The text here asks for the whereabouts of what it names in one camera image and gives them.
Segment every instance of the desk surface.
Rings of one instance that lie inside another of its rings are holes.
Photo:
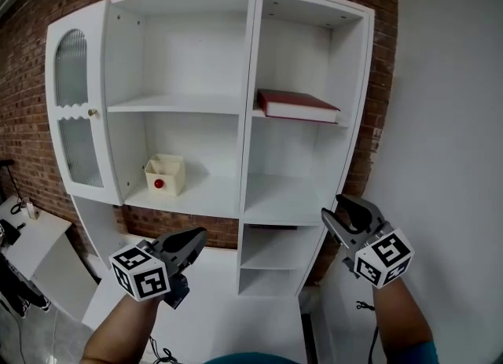
[[[14,227],[18,227],[22,222],[25,222],[26,226],[20,230],[21,236],[16,243],[3,248],[2,253],[23,276],[31,279],[39,264],[71,223],[46,211],[40,211],[36,220],[23,216],[21,212],[11,215],[10,208],[16,202],[17,197],[12,196],[0,205],[0,219],[7,220]]]
[[[235,251],[205,248],[187,268],[190,293],[173,310],[160,304],[152,337],[184,363],[201,363],[237,352],[258,351],[307,362],[299,301],[292,298],[243,297],[236,293]],[[125,292],[108,272],[84,315],[96,329]],[[147,347],[143,361],[151,362]]]

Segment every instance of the blue sleeve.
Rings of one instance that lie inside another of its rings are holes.
[[[296,364],[287,358],[262,353],[238,353],[225,355],[208,361],[206,364]]]
[[[439,358],[433,342],[412,346],[389,358],[389,364],[438,364]]]

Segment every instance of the black cable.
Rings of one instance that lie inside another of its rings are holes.
[[[10,172],[9,166],[7,166],[7,171],[9,172],[10,180],[13,182],[14,188],[15,188],[15,190],[17,192],[17,198],[18,198],[17,199],[17,203],[10,208],[10,214],[11,215],[15,215],[15,214],[17,214],[17,213],[19,213],[21,211],[21,204],[22,204],[23,198],[21,197],[21,194],[20,194],[20,192],[19,192],[19,190],[18,190],[18,188],[16,186],[16,181],[17,180],[14,181],[14,177],[13,177],[13,174]]]
[[[6,311],[9,312],[9,314],[11,314],[13,316],[14,321],[16,321],[17,330],[19,331],[19,352],[21,353],[21,358],[23,359],[23,363],[26,364],[26,360],[24,359],[24,354],[23,354],[23,338],[21,337],[21,325],[17,321],[17,319],[14,316],[14,314],[12,312],[10,312],[10,309],[6,306],[6,303],[4,303],[2,300],[0,300],[0,303],[6,309]]]
[[[163,352],[166,355],[166,357],[161,357],[159,355],[159,352],[157,351],[157,340],[155,340],[151,336],[149,336],[149,340],[150,340],[150,346],[152,346],[152,350],[154,350],[154,354],[157,357],[157,360],[154,362],[154,364],[159,364],[160,362],[173,362],[173,363],[178,362],[178,360],[175,357],[173,357],[171,352],[166,348],[163,349]]]
[[[360,310],[360,309],[366,309],[366,310],[371,310],[371,311],[375,311],[376,308],[372,305],[368,305],[365,301],[357,301],[357,306],[356,306],[356,309],[357,310]],[[370,345],[370,351],[369,351],[369,361],[368,363],[369,364],[373,364],[373,361],[372,361],[372,354],[374,352],[374,346],[376,345],[376,341],[377,341],[377,335],[379,334],[379,327],[376,326],[376,328],[374,329],[374,336],[372,338],[372,344]]]

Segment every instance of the gray wall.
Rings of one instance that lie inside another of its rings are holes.
[[[384,137],[365,197],[416,249],[405,276],[440,362],[503,351],[503,0],[398,0]],[[322,301],[339,362],[365,362],[370,286],[335,262]],[[382,362],[381,356],[376,360]]]

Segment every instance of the brick wall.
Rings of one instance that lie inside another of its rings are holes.
[[[60,17],[99,0],[18,0],[0,19],[0,158],[16,161],[12,168],[21,193],[40,208],[74,223],[69,237],[80,253],[94,253],[69,195],[64,191],[50,140],[44,91],[47,26]],[[373,60],[364,116],[344,192],[361,195],[387,111],[393,75],[398,23],[397,0],[350,0],[376,10]],[[2,169],[0,183],[13,193]],[[209,244],[237,247],[237,222],[149,209],[116,209],[119,225],[131,233],[155,237],[184,226],[204,225]],[[321,280],[336,254],[327,238],[309,282]]]

